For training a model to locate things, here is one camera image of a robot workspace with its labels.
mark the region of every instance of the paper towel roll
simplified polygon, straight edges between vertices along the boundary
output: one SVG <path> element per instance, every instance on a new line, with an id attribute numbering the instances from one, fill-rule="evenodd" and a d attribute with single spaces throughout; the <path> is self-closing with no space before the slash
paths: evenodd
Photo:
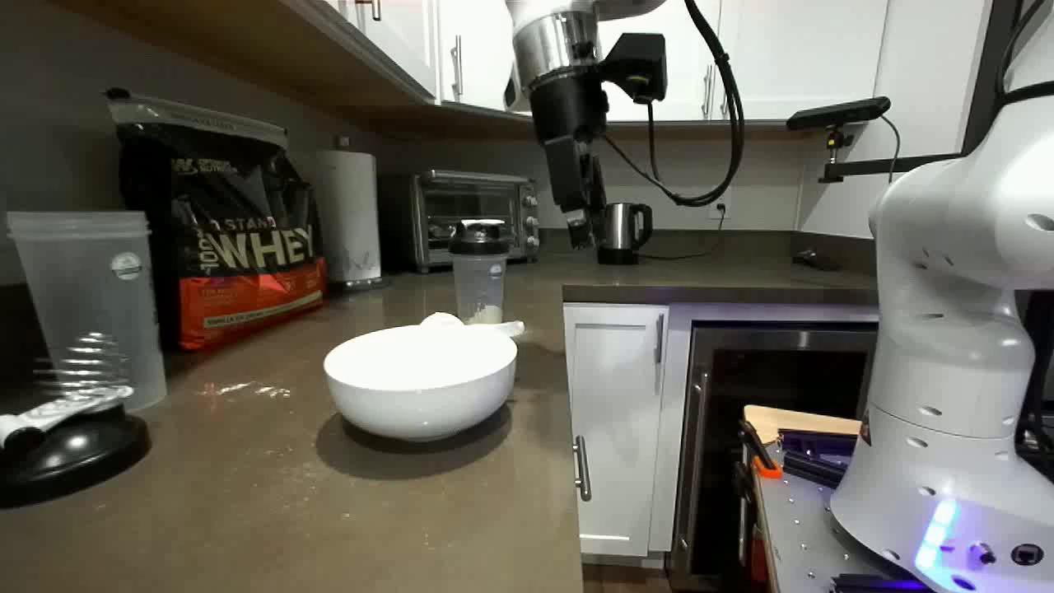
<path id="1" fill-rule="evenodd" d="M 378 284 L 374 157 L 338 149 L 316 151 L 311 193 L 321 216 L 329 278 L 347 287 Z"/>

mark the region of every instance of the appliance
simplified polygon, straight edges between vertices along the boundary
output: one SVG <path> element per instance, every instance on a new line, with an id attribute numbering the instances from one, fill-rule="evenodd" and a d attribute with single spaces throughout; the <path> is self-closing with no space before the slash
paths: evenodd
<path id="1" fill-rule="evenodd" d="M 651 206 L 630 199 L 605 204 L 595 232 L 598 264 L 635 264 L 635 249 L 651 236 Z"/>
<path id="2" fill-rule="evenodd" d="M 320 206 L 329 284 L 383 284 L 374 157 L 349 151 L 349 139 L 338 135 L 333 151 L 316 151 L 310 182 Z"/>
<path id="3" fill-rule="evenodd" d="M 694 323 L 674 511 L 678 589 L 741 589 L 747 550 L 736 490 L 744 405 L 853 419 L 876 323 Z"/>
<path id="4" fill-rule="evenodd" d="M 541 248 L 535 192 L 519 174 L 441 171 L 383 179 L 383 242 L 388 270 L 452 265 L 452 241 L 465 216 L 506 227 L 506 261 L 532 261 Z"/>

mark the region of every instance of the plastic container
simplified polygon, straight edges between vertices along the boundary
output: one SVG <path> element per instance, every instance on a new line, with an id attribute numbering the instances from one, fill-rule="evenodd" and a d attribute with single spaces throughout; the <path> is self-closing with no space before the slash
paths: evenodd
<path id="1" fill-rule="evenodd" d="M 465 323 L 500 323 L 506 236 L 496 216 L 459 219 L 452 242 L 459 316 Z"/>
<path id="2" fill-rule="evenodd" d="M 62 395 L 133 384 L 126 409 L 169 395 L 142 211 L 8 211 L 50 384 Z"/>

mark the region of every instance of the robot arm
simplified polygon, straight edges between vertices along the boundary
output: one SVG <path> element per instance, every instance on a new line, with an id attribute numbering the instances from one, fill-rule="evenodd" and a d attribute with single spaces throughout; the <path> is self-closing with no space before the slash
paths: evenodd
<path id="1" fill-rule="evenodd" d="M 661 36 L 623 36 L 598 59 L 595 18 L 630 17 L 661 0 L 506 0 L 512 17 L 517 77 L 531 96 L 532 132 L 548 151 L 552 199 L 566 214 L 568 241 L 589 242 L 601 211 L 601 174 L 594 139 L 605 124 L 601 77 L 635 102 L 665 96 Z"/>

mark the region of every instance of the container lid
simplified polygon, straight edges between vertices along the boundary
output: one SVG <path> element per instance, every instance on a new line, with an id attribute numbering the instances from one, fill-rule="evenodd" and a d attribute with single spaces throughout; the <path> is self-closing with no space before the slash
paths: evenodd
<path id="1" fill-rule="evenodd" d="M 506 254 L 500 216 L 460 216 L 452 254 Z"/>
<path id="2" fill-rule="evenodd" d="M 12 241 L 106 241 L 145 236 L 142 211 L 6 211 Z"/>

